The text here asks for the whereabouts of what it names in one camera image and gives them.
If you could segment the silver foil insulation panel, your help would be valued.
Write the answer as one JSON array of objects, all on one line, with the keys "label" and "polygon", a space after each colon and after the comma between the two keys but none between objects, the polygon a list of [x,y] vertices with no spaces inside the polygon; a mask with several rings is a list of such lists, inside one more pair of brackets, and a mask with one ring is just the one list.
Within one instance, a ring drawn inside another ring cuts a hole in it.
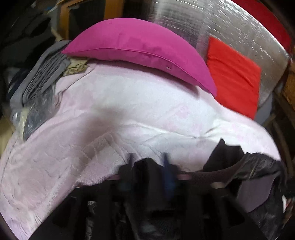
[{"label": "silver foil insulation panel", "polygon": [[289,62],[279,41],[252,15],[232,1],[151,1],[147,19],[189,42],[203,59],[215,37],[261,68],[258,106],[268,99]]}]

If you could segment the wooden cabinet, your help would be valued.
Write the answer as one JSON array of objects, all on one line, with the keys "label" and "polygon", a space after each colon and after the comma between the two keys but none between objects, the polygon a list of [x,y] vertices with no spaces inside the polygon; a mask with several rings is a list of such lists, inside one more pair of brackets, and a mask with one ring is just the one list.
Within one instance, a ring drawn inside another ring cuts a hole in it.
[{"label": "wooden cabinet", "polygon": [[72,40],[92,25],[122,17],[124,1],[59,1],[57,32]]}]

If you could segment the grey folded garment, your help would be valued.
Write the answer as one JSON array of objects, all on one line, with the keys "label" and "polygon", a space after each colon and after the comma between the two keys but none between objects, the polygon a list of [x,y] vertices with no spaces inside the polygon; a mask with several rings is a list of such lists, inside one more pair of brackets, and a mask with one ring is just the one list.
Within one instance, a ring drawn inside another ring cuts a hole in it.
[{"label": "grey folded garment", "polygon": [[55,42],[29,71],[19,70],[8,85],[7,100],[11,109],[20,109],[30,100],[45,92],[70,65],[70,59],[62,50],[69,40]]}]

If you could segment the red pillow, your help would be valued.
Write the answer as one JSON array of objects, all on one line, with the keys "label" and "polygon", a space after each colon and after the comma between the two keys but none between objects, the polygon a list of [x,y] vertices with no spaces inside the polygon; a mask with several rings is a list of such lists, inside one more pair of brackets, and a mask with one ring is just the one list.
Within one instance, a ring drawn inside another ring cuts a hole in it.
[{"label": "red pillow", "polygon": [[258,109],[261,68],[214,37],[209,38],[206,64],[224,107],[254,119]]}]

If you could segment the dark clothes pile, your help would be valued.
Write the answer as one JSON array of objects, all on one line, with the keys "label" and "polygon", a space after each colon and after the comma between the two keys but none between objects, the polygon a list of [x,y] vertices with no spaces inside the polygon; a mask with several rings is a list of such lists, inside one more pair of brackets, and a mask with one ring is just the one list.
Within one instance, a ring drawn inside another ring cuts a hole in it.
[{"label": "dark clothes pile", "polygon": [[26,6],[1,22],[1,103],[9,101],[41,55],[55,42],[51,18]]}]

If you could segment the pale pink bedspread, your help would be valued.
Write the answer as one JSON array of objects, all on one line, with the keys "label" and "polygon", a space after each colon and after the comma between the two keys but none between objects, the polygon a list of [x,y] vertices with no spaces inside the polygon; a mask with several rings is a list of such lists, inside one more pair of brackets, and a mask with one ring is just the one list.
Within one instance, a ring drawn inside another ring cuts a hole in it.
[{"label": "pale pink bedspread", "polygon": [[102,181],[130,152],[155,161],[167,152],[193,172],[223,139],[280,159],[262,126],[155,69],[93,61],[55,89],[56,114],[27,140],[14,133],[1,156],[1,215],[18,239],[29,239],[74,186]]}]

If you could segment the clear plastic bag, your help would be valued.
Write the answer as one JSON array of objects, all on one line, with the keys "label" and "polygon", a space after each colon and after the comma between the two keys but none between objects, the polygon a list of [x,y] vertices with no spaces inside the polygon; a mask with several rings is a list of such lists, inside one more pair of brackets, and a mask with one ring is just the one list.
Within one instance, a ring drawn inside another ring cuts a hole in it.
[{"label": "clear plastic bag", "polygon": [[22,141],[27,141],[42,124],[54,116],[58,104],[55,85],[52,85],[24,107],[13,110],[11,120]]}]

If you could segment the magenta pillow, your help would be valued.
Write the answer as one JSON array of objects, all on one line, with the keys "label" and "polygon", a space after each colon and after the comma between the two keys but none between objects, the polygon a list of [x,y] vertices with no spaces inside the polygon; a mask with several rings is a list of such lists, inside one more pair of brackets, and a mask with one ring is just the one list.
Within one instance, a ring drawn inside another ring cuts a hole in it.
[{"label": "magenta pillow", "polygon": [[217,94],[209,69],[197,50],[171,30],[136,18],[104,20],[83,31],[63,54],[102,61],[128,61],[159,69]]}]

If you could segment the black jacket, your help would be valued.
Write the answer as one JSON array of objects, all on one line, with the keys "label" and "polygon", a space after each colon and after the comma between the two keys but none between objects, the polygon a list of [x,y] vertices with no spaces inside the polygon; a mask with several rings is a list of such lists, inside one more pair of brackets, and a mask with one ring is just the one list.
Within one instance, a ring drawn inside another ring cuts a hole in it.
[{"label": "black jacket", "polygon": [[80,186],[32,239],[276,239],[284,219],[284,164],[220,140],[202,170],[174,165],[176,189],[164,195],[163,163],[135,161],[136,187],[119,190],[117,173]]}]

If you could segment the red blanket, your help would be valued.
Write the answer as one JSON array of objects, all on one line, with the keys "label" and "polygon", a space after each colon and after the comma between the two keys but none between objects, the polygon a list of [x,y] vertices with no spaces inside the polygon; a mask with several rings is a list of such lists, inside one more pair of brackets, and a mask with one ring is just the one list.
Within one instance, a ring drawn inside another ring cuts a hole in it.
[{"label": "red blanket", "polygon": [[287,52],[291,49],[291,36],[279,19],[263,3],[256,0],[232,0],[258,20],[284,47]]}]

